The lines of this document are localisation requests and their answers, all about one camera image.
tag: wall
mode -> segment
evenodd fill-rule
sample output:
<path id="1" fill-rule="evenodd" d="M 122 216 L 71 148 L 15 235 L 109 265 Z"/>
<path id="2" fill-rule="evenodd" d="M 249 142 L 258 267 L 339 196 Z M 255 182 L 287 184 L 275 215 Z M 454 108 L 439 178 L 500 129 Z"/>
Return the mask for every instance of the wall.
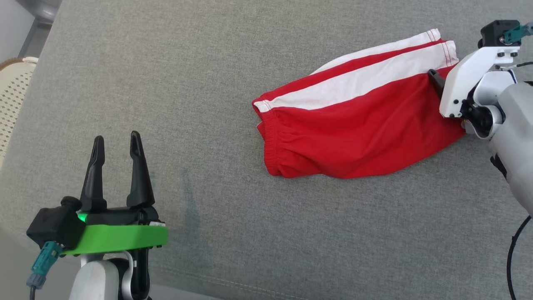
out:
<path id="1" fill-rule="evenodd" d="M 0 62 L 19 55 L 33 20 L 15 0 L 0 0 Z"/>

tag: gray fabric surface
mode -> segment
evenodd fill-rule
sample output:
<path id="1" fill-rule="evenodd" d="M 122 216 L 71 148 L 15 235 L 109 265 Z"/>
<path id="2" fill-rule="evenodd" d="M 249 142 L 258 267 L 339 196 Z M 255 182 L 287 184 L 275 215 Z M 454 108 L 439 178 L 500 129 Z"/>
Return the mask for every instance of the gray fabric surface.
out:
<path id="1" fill-rule="evenodd" d="M 226 300 L 507 298 L 507 249 L 527 213 L 485 142 L 463 138 L 390 176 L 275 178 L 251 101 L 431 28 L 463 57 L 482 26 L 531 11 L 527 0 L 65 0 L 0 173 L 0 224 L 34 247 L 25 229 L 40 207 L 79 195 L 96 135 L 104 196 L 123 205 L 138 130 L 170 230 L 152 252 L 157 284 Z M 530 227 L 513 265 L 521 299 L 532 249 Z"/>

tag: black cable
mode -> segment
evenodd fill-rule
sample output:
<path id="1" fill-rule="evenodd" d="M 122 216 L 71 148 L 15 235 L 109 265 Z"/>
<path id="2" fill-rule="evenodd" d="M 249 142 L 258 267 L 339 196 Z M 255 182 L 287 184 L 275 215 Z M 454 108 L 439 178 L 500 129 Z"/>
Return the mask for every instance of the black cable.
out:
<path id="1" fill-rule="evenodd" d="M 30 300 L 35 300 L 35 286 L 30 287 Z"/>
<path id="2" fill-rule="evenodd" d="M 512 240 L 511 240 L 511 246 L 509 247 L 509 253 L 507 254 L 507 285 L 509 287 L 509 294 L 511 294 L 511 300 L 516 300 L 516 296 L 514 295 L 514 289 L 513 289 L 513 281 L 511 280 L 511 260 L 513 259 L 513 251 L 514 246 L 516 246 L 516 241 L 518 240 L 518 236 L 520 233 L 522 233 L 522 230 L 527 225 L 527 223 L 531 220 L 531 216 L 528 216 L 524 222 L 522 222 L 522 225 L 518 227 L 518 230 L 514 234 Z"/>
<path id="3" fill-rule="evenodd" d="M 522 64 L 518 64 L 516 65 L 516 67 L 523 67 L 523 66 L 529 66 L 529 65 L 533 65 L 533 61 L 528 61 L 528 62 L 524 62 Z"/>

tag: couch seam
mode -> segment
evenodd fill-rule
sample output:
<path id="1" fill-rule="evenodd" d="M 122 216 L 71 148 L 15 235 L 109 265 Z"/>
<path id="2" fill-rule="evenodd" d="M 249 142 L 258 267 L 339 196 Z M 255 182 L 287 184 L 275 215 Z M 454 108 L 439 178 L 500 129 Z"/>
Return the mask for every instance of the couch seam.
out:
<path id="1" fill-rule="evenodd" d="M 293 300 L 293 299 L 308 300 L 308 299 L 306 299 L 306 298 L 301 298 L 301 297 L 297 297 L 297 296 L 293 296 L 293 295 L 288 295 L 288 294 L 280 293 L 280 292 L 278 292 L 278 291 L 273 291 L 273 290 L 268 290 L 268 289 L 258 288 L 258 287 L 254 287 L 254 286 L 249 286 L 249 285 L 245 285 L 245 284 L 243 284 L 243 283 L 234 282 L 234 281 L 230 281 L 230 280 L 225 280 L 225 279 L 221 279 L 221 278 L 217 278 L 217 277 L 213 277 L 213 276 L 207 276 L 207 275 L 202 275 L 202 274 L 192 273 L 192 272 L 188 272 L 188 271 L 184 271 L 184 270 L 179 270 L 179 269 L 174 269 L 174 268 L 169 268 L 169 267 L 161 266 L 161 265 L 157 265 L 157 264 L 154 264 L 154 266 L 156 266 L 156 267 L 158 267 L 158 268 L 167 269 L 167 270 L 162 270 L 162 271 L 167 272 L 167 273 L 183 274 L 183 275 L 186 275 L 186 276 L 190 276 L 190 277 L 197 278 L 197 279 L 200 279 L 200 280 L 203 280 L 203 281 L 207 281 L 207 282 L 215 283 L 215 284 L 218 284 L 218 285 L 223 285 L 223 286 L 228 286 L 228 287 L 234 287 L 234 288 L 238 288 L 238 289 L 241 289 L 241 290 L 250 291 L 250 292 L 252 292 L 252 293 L 258 293 L 258 294 L 261 294 L 261 295 L 271 296 L 271 297 L 275 297 L 275 298 L 279 298 L 279 299 L 284 299 L 284 300 Z M 218 281 L 228 282 L 228 283 L 231 283 L 231 284 L 233 284 L 233 285 L 229 285 L 229 284 L 225 284 L 225 283 L 220 283 L 220 282 L 215 282 L 215 281 L 211 281 L 211 280 L 207 280 L 207 279 L 202 279 L 202 278 L 200 278 L 200 277 L 205 277 L 205 278 L 214 279 L 214 280 L 218 280 Z M 248 289 L 244 289 L 244 288 L 237 287 L 237 286 L 235 286 L 235 285 L 244 286 L 244 287 L 251 288 L 251 289 L 256 289 L 256 290 L 267 291 L 267 292 L 270 292 L 270 293 L 275 293 L 275 294 L 283 295 L 284 297 L 280 297 L 280 296 L 276 296 L 276 295 L 270 295 L 270 294 L 265 294 L 265 293 L 261 293 L 261 292 L 259 292 L 259 291 L 254 291 L 254 290 L 248 290 Z"/>

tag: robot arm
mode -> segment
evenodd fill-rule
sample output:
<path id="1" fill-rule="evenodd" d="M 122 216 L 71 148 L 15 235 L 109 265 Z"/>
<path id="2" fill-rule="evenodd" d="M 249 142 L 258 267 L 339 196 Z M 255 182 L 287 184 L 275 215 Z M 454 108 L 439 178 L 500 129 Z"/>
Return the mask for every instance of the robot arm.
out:
<path id="1" fill-rule="evenodd" d="M 60 207 L 39 211 L 26 232 L 42 249 L 26 283 L 31 297 L 42 288 L 58 256 L 80 255 L 82 268 L 70 300 L 150 299 L 148 253 L 167 243 L 168 231 L 153 207 L 150 175 L 136 131 L 131 133 L 130 156 L 132 184 L 125 207 L 107 208 L 103 198 L 104 140 L 97 136 L 79 200 L 68 196 Z M 112 253 L 127 258 L 103 259 Z"/>
<path id="2" fill-rule="evenodd" d="M 533 86 L 513 84 L 502 92 L 498 103 L 506 118 L 489 143 L 491 162 L 533 216 Z"/>
<path id="3" fill-rule="evenodd" d="M 533 86 L 517 82 L 510 68 L 490 69 L 511 64 L 521 38 L 532 33 L 533 22 L 521 26 L 516 20 L 494 21 L 481 29 L 479 49 L 458 63 L 445 82 L 436 71 L 428 73 L 442 95 L 442 116 L 462 118 L 467 133 L 490 140 L 490 161 L 529 215 L 533 215 Z"/>

